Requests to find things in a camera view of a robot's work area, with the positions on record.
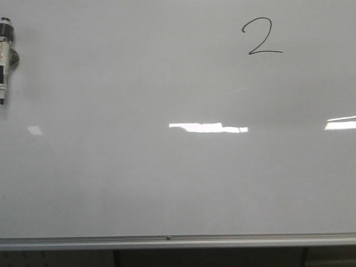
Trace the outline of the white whiteboard with aluminium frame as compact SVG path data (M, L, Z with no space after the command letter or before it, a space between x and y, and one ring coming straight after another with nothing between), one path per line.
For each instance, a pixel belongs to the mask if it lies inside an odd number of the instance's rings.
M354 1L1 16L1 250L355 244Z

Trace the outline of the black white whiteboard marker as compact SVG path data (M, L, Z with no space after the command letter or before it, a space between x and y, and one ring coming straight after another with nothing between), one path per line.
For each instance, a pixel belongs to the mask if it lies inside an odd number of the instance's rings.
M12 22L7 17L1 17L1 105L5 102L10 71L19 63L19 55L12 48L13 41Z

